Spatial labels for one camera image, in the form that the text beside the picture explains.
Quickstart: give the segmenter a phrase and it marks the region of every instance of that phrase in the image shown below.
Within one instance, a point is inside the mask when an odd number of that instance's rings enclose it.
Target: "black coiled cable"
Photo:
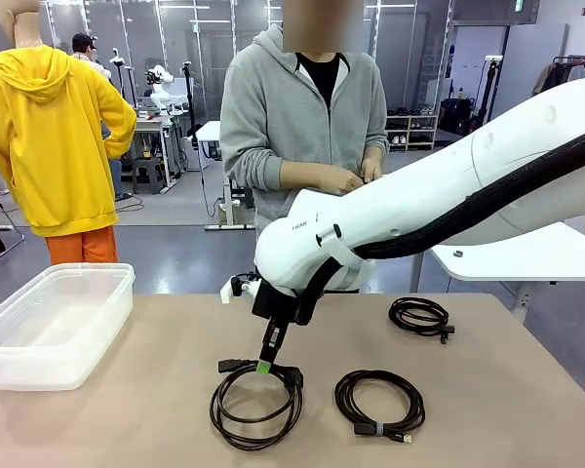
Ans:
[[[382,423],[366,416],[355,403],[353,391],[361,380],[382,380],[401,389],[409,398],[409,410],[399,422]],[[355,370],[346,374],[335,386],[335,403],[340,412],[353,423],[357,436],[387,437],[395,442],[411,443],[411,435],[406,434],[425,421],[425,407],[422,395],[407,380],[387,370]]]
[[[211,399],[210,414],[214,428],[229,445],[244,451],[262,450],[280,442],[294,428],[301,416],[301,408],[303,407],[303,375],[301,371],[298,368],[284,368],[282,366],[271,365],[269,373],[279,378],[289,393],[289,399],[286,403],[281,408],[263,417],[245,418],[230,414],[223,405],[227,391],[241,376],[246,373],[255,372],[256,369],[257,361],[228,360],[219,362],[219,373],[230,372],[230,374],[216,388]],[[223,427],[223,418],[243,424],[257,424],[273,419],[286,410],[289,411],[289,415],[284,427],[280,432],[271,437],[259,439],[239,436]]]
[[[443,344],[447,343],[449,334],[455,333],[455,327],[449,325],[449,312],[437,302],[422,297],[401,297],[395,300],[388,310],[388,317],[405,331],[421,336],[439,335]]]

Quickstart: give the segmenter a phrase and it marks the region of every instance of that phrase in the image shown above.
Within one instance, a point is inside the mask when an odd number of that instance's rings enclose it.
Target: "black cap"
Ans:
[[[85,53],[87,52],[88,47],[91,47],[92,49],[96,48],[96,46],[94,45],[95,40],[96,40],[95,37],[80,32],[76,34],[71,40],[71,48],[73,49],[74,52]]]

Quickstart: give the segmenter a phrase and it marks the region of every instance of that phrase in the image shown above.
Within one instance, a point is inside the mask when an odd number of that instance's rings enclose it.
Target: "hand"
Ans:
[[[317,180],[320,190],[334,195],[344,195],[360,188],[364,183],[351,171],[339,166],[317,165]]]
[[[381,156],[370,155],[362,161],[362,177],[364,183],[371,183],[373,180],[381,178]]]

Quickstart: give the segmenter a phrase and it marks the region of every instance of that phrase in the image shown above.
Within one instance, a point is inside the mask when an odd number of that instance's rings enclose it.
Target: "desk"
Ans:
[[[157,117],[152,117],[151,119],[146,117],[138,117],[136,120],[136,133],[160,135],[161,147],[163,151],[163,165],[165,166],[166,184],[160,193],[167,193],[174,185],[176,185],[176,180],[172,180],[169,172],[169,155],[167,152],[167,143],[165,142],[165,130],[169,130],[174,126],[174,118],[174,115],[159,115]]]
[[[521,322],[538,283],[585,281],[585,235],[562,222],[483,246],[436,246],[431,253],[458,280],[519,282],[513,312]],[[414,258],[411,293],[418,291],[422,258]]]
[[[394,327],[387,311],[395,297],[322,298],[312,324],[291,327],[280,352],[280,364],[304,373],[301,418],[261,453],[225,443],[208,404],[222,379],[217,361],[255,358],[266,321],[244,299],[136,297],[80,389],[0,392],[0,467],[585,467],[585,393],[546,349],[491,295],[429,297],[456,327],[447,345]],[[353,435],[333,388],[357,369],[393,371],[418,388],[427,420],[411,445]],[[239,382],[229,398],[247,400],[234,410],[265,413],[279,403],[273,380]],[[361,388],[358,402],[389,420],[405,414],[393,392],[376,386]]]
[[[208,154],[208,145],[206,147],[203,143],[216,143],[220,141],[221,135],[221,123],[218,120],[211,120],[204,127],[197,131],[195,137],[199,142],[200,148],[204,154]],[[214,224],[206,226],[207,230],[245,230],[253,229],[254,227],[250,224],[235,224],[234,223],[234,209],[232,204],[232,182],[230,178],[223,173],[223,200],[225,204],[225,218],[227,223],[224,226]]]

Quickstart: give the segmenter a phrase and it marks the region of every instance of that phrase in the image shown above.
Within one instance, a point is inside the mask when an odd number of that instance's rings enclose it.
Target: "shoe rack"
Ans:
[[[390,151],[433,149],[437,128],[437,115],[389,115],[386,131]],[[393,142],[395,137],[399,139],[399,142]]]

